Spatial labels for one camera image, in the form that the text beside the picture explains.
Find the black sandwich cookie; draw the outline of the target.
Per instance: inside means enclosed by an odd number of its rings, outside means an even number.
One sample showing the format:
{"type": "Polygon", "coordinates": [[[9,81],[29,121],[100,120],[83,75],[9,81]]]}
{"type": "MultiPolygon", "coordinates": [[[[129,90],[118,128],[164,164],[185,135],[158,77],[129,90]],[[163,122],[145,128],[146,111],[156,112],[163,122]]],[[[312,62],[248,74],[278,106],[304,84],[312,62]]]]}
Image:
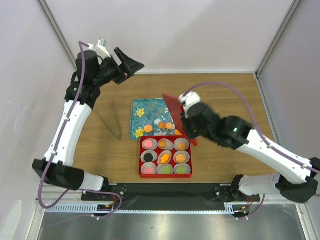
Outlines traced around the black sandwich cookie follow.
{"type": "Polygon", "coordinates": [[[152,162],[154,160],[154,157],[151,153],[146,153],[144,156],[143,156],[143,159],[146,163],[148,162],[152,162]]]}

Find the pink sandwich cookie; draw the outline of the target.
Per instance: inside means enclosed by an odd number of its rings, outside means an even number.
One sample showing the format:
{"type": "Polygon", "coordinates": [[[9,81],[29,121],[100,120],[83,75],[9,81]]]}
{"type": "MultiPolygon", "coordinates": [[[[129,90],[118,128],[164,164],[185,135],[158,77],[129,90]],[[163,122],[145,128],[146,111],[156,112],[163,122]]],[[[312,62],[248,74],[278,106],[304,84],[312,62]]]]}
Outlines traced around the pink sandwich cookie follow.
{"type": "Polygon", "coordinates": [[[144,147],[145,147],[146,149],[152,148],[152,147],[153,147],[153,141],[152,141],[152,140],[149,140],[149,139],[146,139],[146,140],[144,141],[144,147]]]}
{"type": "Polygon", "coordinates": [[[154,170],[153,167],[147,166],[147,167],[144,169],[143,173],[144,173],[145,175],[153,175],[153,174],[155,173],[155,170],[154,170]]]}

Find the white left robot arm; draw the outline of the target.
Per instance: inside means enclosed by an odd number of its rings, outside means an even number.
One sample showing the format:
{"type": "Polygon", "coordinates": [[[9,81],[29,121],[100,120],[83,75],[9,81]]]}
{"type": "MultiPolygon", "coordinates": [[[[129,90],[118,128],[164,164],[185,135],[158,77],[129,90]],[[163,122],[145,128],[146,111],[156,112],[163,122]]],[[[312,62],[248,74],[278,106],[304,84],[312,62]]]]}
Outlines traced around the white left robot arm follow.
{"type": "Polygon", "coordinates": [[[110,82],[120,85],[145,67],[118,47],[114,52],[121,64],[117,64],[106,50],[86,50],[77,55],[77,70],[66,90],[57,132],[44,157],[35,159],[32,164],[33,170],[41,178],[41,184],[73,191],[90,190],[98,200],[109,197],[106,177],[74,168],[73,163],[79,137],[101,94],[100,88],[110,82]]]}

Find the red box lid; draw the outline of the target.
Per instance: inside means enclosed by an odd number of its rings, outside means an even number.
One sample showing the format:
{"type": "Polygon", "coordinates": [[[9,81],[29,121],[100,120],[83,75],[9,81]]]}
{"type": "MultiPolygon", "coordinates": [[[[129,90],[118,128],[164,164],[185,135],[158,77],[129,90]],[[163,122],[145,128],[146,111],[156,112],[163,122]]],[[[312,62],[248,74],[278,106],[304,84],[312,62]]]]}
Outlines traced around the red box lid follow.
{"type": "Polygon", "coordinates": [[[179,103],[177,96],[173,96],[167,93],[163,93],[162,97],[165,101],[165,104],[168,108],[168,111],[172,117],[172,120],[175,124],[175,128],[186,138],[192,145],[197,146],[198,142],[196,139],[190,139],[183,130],[183,122],[181,120],[181,113],[184,113],[182,105],[179,103]]]}

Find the orange plain oval cookie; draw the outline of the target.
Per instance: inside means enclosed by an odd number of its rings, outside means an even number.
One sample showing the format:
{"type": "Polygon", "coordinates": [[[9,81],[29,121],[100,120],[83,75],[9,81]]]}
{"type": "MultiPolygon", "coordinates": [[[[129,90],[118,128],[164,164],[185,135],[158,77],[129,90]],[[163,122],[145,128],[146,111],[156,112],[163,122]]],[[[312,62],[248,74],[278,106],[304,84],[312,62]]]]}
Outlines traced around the orange plain oval cookie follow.
{"type": "Polygon", "coordinates": [[[176,147],[179,151],[184,151],[187,149],[187,146],[183,142],[178,143],[176,147]]]}

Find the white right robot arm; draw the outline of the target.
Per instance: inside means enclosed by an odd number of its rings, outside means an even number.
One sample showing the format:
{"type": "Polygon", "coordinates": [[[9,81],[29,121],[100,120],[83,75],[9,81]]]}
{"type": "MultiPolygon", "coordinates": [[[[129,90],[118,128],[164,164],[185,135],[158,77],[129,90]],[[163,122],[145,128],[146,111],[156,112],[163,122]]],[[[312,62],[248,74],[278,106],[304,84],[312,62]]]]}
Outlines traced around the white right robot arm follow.
{"type": "Polygon", "coordinates": [[[220,147],[252,156],[276,171],[269,175],[236,175],[229,189],[234,200],[280,194],[289,201],[304,204],[316,195],[318,158],[295,155],[260,135],[249,122],[237,116],[221,118],[201,101],[184,101],[180,107],[183,131],[189,139],[206,138],[220,147]]]}

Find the metal tongs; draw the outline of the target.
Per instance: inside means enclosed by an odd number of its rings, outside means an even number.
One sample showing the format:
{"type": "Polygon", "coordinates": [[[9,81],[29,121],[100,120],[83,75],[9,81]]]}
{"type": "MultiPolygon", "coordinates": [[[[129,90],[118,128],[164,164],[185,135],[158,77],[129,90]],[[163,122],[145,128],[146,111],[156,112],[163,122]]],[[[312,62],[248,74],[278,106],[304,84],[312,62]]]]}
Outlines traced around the metal tongs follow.
{"type": "Polygon", "coordinates": [[[106,128],[114,135],[118,140],[122,140],[122,128],[120,124],[118,109],[114,101],[107,102],[106,104],[100,104],[97,107],[97,115],[105,124],[106,128]]]}

